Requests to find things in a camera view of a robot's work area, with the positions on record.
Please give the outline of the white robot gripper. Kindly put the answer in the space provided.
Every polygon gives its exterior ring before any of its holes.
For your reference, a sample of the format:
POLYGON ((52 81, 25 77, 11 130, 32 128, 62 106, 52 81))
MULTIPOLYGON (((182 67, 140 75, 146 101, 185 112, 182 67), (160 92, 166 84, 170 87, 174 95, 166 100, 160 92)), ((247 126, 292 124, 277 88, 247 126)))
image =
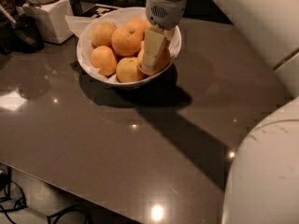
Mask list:
POLYGON ((144 54, 141 67, 151 72, 164 47, 169 47, 175 29, 183 14, 187 0, 146 0, 146 16, 153 25, 145 33, 144 54))

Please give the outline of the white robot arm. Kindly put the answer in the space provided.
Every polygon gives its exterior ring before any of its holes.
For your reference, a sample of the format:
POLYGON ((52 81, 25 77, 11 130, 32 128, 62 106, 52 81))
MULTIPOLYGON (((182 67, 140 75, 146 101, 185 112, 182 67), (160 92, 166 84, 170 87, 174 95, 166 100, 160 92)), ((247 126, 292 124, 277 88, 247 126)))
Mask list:
MULTIPOLYGON (((162 7, 177 0, 148 0, 162 7)), ((158 131, 224 192, 221 224, 298 224, 298 0, 186 0, 208 21, 231 22, 263 57, 260 73, 233 39, 192 23, 187 27, 186 93, 166 72, 139 100, 158 131), (233 161, 225 144, 182 118, 181 106, 198 102, 213 124, 232 111, 264 113, 244 137, 233 161)))

